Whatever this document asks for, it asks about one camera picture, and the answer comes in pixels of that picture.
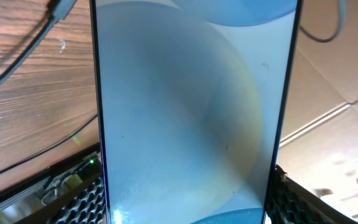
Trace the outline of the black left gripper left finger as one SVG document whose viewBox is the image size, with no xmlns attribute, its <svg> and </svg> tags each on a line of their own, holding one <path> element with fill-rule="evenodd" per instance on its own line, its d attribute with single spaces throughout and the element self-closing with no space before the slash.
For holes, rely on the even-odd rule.
<svg viewBox="0 0 358 224">
<path fill-rule="evenodd" d="M 106 214 L 101 174 L 94 174 L 74 189 L 17 224 L 102 223 Z"/>
</svg>

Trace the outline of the blue screen smartphone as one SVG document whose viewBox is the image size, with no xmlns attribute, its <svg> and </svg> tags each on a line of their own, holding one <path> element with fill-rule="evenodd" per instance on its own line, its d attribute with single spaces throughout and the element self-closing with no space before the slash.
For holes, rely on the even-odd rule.
<svg viewBox="0 0 358 224">
<path fill-rule="evenodd" d="M 265 221 L 301 7 L 91 1 L 108 223 Z"/>
</svg>

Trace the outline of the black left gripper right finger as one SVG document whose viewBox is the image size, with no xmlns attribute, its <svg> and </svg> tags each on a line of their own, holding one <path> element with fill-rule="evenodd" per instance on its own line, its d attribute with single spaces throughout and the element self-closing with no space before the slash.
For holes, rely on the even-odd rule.
<svg viewBox="0 0 358 224">
<path fill-rule="evenodd" d="M 297 184 L 276 166 L 266 212 L 272 224 L 357 224 Z"/>
</svg>

